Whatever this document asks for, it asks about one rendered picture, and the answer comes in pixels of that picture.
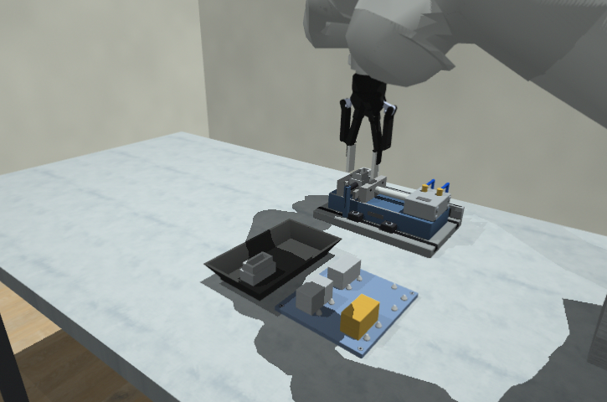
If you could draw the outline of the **yellow rectangular block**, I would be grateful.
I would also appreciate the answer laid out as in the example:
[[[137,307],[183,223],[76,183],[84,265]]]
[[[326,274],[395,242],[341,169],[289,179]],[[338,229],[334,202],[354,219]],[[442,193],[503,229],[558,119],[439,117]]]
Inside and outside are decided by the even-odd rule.
[[[378,320],[379,304],[361,294],[341,312],[340,331],[359,340]]]

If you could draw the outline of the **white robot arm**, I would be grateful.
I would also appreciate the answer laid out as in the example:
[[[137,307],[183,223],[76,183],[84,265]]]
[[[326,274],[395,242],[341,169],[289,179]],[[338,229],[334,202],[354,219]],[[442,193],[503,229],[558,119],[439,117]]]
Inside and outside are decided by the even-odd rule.
[[[476,44],[607,129],[607,0],[306,0],[303,26],[315,49],[349,48],[356,74],[403,87]]]

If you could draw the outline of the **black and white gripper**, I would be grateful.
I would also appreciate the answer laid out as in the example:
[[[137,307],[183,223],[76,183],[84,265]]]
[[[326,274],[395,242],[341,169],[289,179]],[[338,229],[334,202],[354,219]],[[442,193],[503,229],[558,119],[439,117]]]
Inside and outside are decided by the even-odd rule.
[[[382,151],[391,147],[394,114],[397,106],[387,103],[385,98],[387,84],[375,80],[369,75],[354,74],[352,76],[352,95],[350,98],[340,100],[342,109],[340,141],[347,144],[346,172],[354,170],[356,139],[364,116],[368,117],[373,137],[373,158],[371,167],[371,179],[379,176],[379,167],[382,160]],[[357,92],[357,93],[355,93]],[[358,94],[360,93],[360,94]],[[375,94],[375,95],[365,95]],[[351,106],[354,113],[351,121]],[[380,124],[380,111],[384,108],[383,136]]]

